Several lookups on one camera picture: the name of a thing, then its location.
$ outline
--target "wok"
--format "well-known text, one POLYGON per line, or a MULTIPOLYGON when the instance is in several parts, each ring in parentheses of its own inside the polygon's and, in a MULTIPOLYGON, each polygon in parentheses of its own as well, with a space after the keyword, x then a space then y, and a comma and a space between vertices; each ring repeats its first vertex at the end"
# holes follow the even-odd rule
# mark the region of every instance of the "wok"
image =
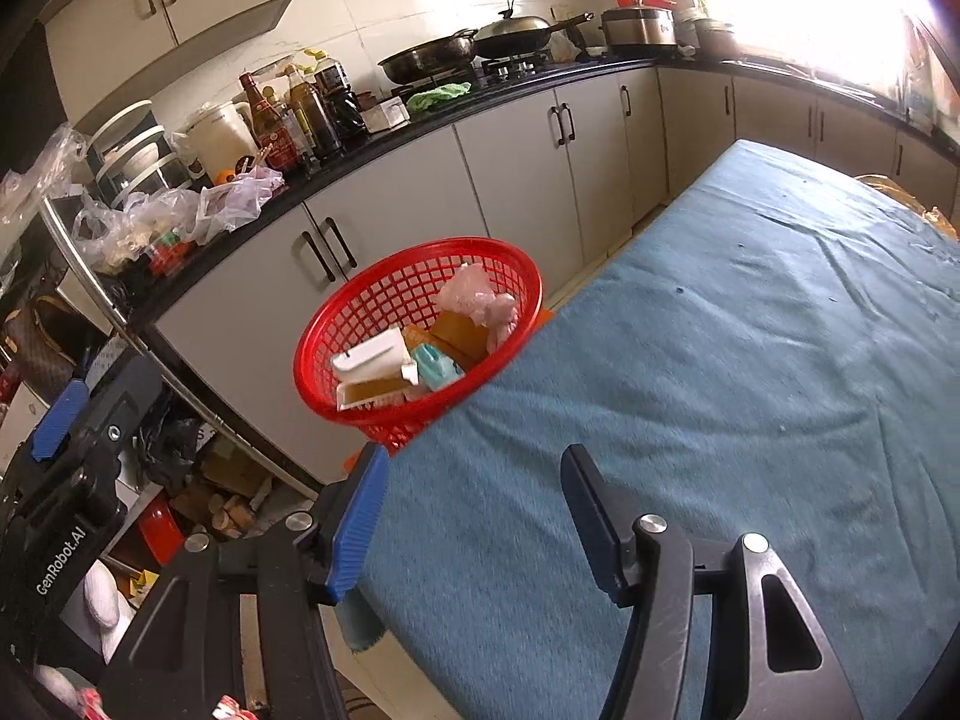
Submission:
POLYGON ((464 68, 476 56, 473 35, 476 29, 461 29, 445 38, 421 43, 378 62, 387 78, 406 86, 450 70, 464 68))
POLYGON ((550 42, 550 35, 570 26, 587 23, 592 13, 583 13, 572 19, 564 19, 551 25, 540 16, 519 16, 514 18, 514 0, 510 0, 503 16, 498 22, 489 23, 473 36, 473 45, 478 56, 485 59, 501 59, 506 56, 519 56, 538 52, 550 42))

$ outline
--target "red bottle label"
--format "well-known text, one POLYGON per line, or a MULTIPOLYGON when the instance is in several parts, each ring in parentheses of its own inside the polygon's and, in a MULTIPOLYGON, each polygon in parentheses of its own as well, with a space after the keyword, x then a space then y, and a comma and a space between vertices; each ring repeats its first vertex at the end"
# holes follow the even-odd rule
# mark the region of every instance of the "red bottle label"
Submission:
POLYGON ((285 129, 274 130, 260 138, 260 147, 267 148, 267 146, 270 146, 270 151, 267 152, 267 165, 281 172, 296 167, 296 156, 298 156, 296 146, 290 133, 285 129))

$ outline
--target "rice cooker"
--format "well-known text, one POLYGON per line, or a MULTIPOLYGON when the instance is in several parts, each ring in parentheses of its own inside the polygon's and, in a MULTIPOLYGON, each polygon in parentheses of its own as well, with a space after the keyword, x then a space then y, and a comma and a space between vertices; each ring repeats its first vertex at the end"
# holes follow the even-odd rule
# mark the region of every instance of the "rice cooker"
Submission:
POLYGON ((600 17, 607 45, 616 56, 647 59, 672 55, 677 48, 673 13, 659 7, 618 7, 600 17))

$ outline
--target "blue gripper pad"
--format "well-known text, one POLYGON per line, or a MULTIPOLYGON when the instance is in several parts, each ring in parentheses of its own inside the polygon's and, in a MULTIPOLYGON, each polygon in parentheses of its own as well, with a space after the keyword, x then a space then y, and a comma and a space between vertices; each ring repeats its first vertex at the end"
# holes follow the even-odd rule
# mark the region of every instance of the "blue gripper pad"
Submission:
POLYGON ((387 491, 387 464, 390 458, 381 445, 368 443, 357 465, 347 479, 347 503, 331 540, 330 572, 325 588, 335 604, 353 589, 360 578, 367 548, 373 538, 373 528, 380 516, 380 506, 387 491))
POLYGON ((90 401, 90 390, 80 379, 67 382, 64 391, 43 415, 34 429, 34 441, 30 455, 36 461, 49 460, 56 454, 56 447, 64 440, 67 431, 90 401))

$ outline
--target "basket rim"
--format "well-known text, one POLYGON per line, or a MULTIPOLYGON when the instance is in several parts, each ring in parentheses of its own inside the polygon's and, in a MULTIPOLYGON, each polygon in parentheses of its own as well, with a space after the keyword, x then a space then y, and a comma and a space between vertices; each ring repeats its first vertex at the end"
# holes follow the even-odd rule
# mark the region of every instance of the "basket rim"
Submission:
POLYGON ((415 245, 384 257, 364 269, 362 275, 362 279, 354 276, 353 279, 347 280, 339 290, 330 295, 330 298, 320 306, 296 345, 293 361, 294 383, 304 403, 324 419, 358 428, 370 425, 389 426, 391 423, 423 422, 426 419, 436 418, 438 409, 440 413, 443 413, 444 406, 451 407, 459 403, 467 395, 486 384, 496 373, 503 370, 507 363, 517 355, 520 346, 523 346, 523 343, 527 341, 527 338, 536 328, 536 317, 544 302, 544 281, 541 279, 534 261, 523 250, 496 238, 443 238, 438 241, 415 245), (440 391, 431 392, 419 400, 373 409, 337 410, 336 404, 330 403, 315 390, 312 371, 313 360, 320 339, 320 330, 326 327, 328 321, 335 314, 340 312, 344 303, 349 303, 350 300, 358 298, 361 293, 368 289, 371 283, 379 281, 399 269, 408 268, 414 262, 425 259, 450 256, 504 257, 504 255, 517 261, 520 266, 515 269, 521 276, 536 276, 536 285, 531 295, 532 299, 528 303, 527 310, 518 320, 517 328, 510 334, 510 338, 507 338, 507 341, 504 341, 503 346, 496 352, 483 358, 475 367, 472 367, 469 370, 469 376, 464 376, 440 391))

